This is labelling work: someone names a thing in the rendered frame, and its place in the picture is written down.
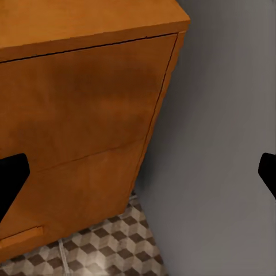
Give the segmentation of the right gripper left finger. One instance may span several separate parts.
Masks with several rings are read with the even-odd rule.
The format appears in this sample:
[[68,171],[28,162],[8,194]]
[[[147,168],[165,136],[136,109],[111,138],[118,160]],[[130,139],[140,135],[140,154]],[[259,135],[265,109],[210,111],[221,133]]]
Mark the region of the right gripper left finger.
[[0,223],[29,175],[25,153],[0,159]]

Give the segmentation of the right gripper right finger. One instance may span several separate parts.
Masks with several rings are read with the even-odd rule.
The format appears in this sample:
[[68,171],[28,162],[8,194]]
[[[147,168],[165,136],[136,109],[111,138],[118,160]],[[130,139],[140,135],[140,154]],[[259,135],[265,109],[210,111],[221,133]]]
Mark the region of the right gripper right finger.
[[276,198],[276,155],[263,153],[258,173]]

